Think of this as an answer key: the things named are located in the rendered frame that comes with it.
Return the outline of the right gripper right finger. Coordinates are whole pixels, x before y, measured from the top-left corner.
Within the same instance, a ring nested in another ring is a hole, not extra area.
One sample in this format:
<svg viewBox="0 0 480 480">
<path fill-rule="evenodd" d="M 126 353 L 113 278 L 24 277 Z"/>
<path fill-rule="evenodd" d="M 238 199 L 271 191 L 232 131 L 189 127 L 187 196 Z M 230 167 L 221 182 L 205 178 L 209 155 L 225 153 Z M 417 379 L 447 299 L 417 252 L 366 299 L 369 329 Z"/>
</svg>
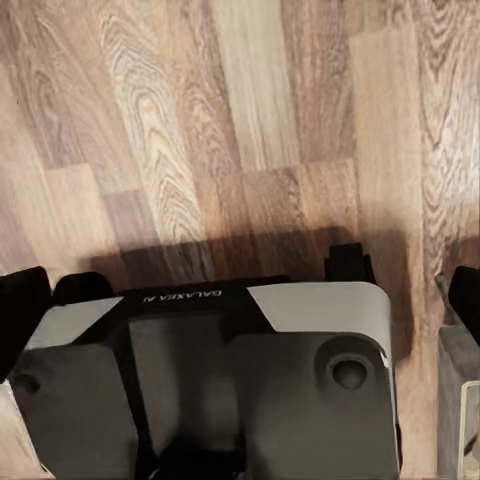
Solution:
<svg viewBox="0 0 480 480">
<path fill-rule="evenodd" d="M 480 270 L 457 266 L 448 301 L 480 346 Z"/>
</svg>

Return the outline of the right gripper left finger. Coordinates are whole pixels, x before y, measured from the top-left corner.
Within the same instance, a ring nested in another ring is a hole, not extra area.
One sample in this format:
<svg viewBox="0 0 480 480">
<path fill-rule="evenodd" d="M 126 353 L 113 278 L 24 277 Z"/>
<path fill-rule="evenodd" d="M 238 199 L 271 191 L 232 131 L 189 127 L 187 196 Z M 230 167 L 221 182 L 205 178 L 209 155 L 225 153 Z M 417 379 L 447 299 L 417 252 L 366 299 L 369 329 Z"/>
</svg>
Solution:
<svg viewBox="0 0 480 480">
<path fill-rule="evenodd" d="M 0 277 L 0 386 L 51 305 L 42 266 Z"/>
</svg>

